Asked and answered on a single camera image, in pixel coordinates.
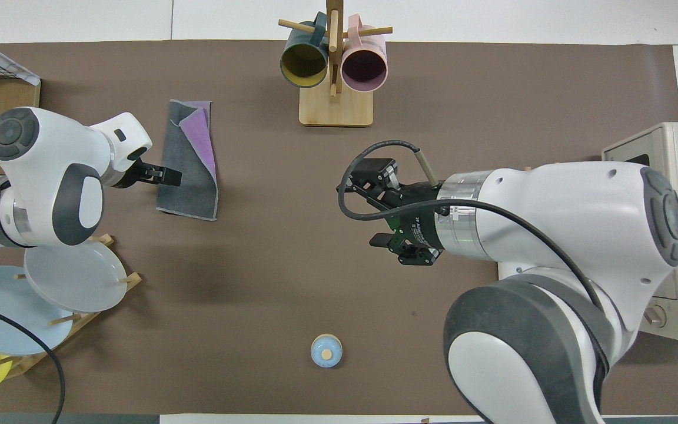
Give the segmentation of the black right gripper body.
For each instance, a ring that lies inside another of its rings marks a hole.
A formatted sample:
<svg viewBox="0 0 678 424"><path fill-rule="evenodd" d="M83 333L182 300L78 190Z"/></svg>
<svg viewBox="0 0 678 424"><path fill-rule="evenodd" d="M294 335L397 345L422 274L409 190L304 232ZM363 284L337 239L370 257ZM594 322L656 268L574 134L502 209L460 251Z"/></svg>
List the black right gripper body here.
<svg viewBox="0 0 678 424"><path fill-rule="evenodd" d="M388 187L385 204L390 208L436 200L439 187L429 182L402 184L399 188ZM441 241L436 233L436 213L432 208L416 210L387 219L394 230L388 248L394 253L416 253L422 248L440 250Z"/></svg>

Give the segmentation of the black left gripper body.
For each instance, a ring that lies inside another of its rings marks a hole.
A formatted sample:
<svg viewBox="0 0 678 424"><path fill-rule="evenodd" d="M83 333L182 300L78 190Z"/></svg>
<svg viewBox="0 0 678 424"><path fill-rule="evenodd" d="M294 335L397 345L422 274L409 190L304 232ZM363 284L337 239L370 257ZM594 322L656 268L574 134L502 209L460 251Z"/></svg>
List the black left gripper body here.
<svg viewBox="0 0 678 424"><path fill-rule="evenodd" d="M165 173L165 167L148 164L138 159L123 173L117 182L117 188L128 188L136 182L161 184Z"/></svg>

